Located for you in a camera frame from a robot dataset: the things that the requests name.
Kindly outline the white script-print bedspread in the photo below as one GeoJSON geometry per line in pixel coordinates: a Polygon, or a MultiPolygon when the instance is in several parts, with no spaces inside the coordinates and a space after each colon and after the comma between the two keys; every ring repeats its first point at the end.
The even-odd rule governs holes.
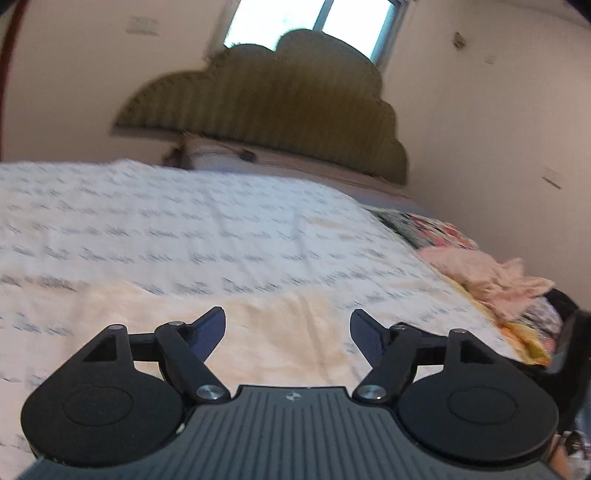
{"type": "Polygon", "coordinates": [[[464,328],[513,357],[494,322],[369,211],[286,178],[110,164],[1,168],[1,475],[33,456],[27,396],[70,356],[69,315],[94,286],[226,297],[327,287],[351,316],[444,335],[464,328]]]}

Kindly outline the colourful floral blanket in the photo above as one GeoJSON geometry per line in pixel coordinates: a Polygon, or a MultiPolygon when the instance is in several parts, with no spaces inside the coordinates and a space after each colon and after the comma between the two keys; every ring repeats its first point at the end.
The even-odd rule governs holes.
{"type": "Polygon", "coordinates": [[[493,321],[525,363],[551,363],[563,328],[549,299],[552,281],[528,276],[520,258],[495,260],[451,223],[396,209],[367,209],[493,321]]]}

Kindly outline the window with white frame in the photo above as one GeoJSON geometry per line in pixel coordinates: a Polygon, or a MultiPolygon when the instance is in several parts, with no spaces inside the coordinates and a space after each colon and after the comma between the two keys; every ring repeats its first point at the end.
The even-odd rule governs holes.
{"type": "Polygon", "coordinates": [[[238,44],[273,50],[287,32],[305,29],[344,41],[383,70],[409,7],[408,1],[228,1],[205,57],[238,44]]]}

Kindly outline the olive cloud-shaped headboard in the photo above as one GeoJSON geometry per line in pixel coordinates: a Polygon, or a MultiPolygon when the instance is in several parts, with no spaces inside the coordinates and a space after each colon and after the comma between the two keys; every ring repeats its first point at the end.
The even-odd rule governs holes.
{"type": "Polygon", "coordinates": [[[147,82],[120,108],[113,128],[229,140],[404,185],[408,154],[382,91],[380,70],[360,51],[299,29],[281,36],[276,49],[235,45],[202,70],[147,82]]]}

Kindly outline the pink crumpled garment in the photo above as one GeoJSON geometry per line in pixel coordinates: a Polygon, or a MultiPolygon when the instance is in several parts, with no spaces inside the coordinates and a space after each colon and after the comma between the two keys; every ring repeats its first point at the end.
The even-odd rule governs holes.
{"type": "Polygon", "coordinates": [[[554,288],[549,279],[528,276],[521,258],[499,263],[483,251],[454,247],[426,247],[418,256],[460,284],[500,322],[515,320],[554,288]]]}

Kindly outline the cream pants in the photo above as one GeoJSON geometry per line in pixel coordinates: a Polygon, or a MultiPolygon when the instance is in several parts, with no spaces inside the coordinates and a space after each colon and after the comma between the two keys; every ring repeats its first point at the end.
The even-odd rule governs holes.
{"type": "Polygon", "coordinates": [[[197,297],[157,296],[128,283],[94,286],[74,304],[69,315],[73,337],[63,354],[72,355],[109,324],[147,333],[169,321],[190,323],[219,306],[225,334],[206,364],[229,390],[240,384],[354,389],[369,367],[334,298],[327,287],[197,297]]]}

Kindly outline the white double wall socket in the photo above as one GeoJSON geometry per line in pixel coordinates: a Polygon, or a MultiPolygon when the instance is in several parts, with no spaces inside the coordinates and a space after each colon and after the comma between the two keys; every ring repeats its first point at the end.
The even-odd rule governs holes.
{"type": "Polygon", "coordinates": [[[125,32],[133,35],[158,36],[159,22],[146,16],[129,16],[125,32]]]}

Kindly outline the brown wooden door frame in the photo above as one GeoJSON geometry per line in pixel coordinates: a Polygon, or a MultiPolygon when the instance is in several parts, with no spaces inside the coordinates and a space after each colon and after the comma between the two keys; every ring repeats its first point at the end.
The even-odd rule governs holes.
{"type": "Polygon", "coordinates": [[[29,5],[29,0],[1,2],[1,160],[4,160],[5,153],[6,106],[11,68],[29,5]]]}

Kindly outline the striped pillow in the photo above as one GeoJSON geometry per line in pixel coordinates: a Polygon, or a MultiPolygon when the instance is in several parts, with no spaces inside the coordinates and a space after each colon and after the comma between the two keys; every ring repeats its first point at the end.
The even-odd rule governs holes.
{"type": "Polygon", "coordinates": [[[190,133],[180,136],[163,155],[161,165],[187,171],[254,174],[280,168],[279,163],[266,158],[252,147],[190,133]]]}

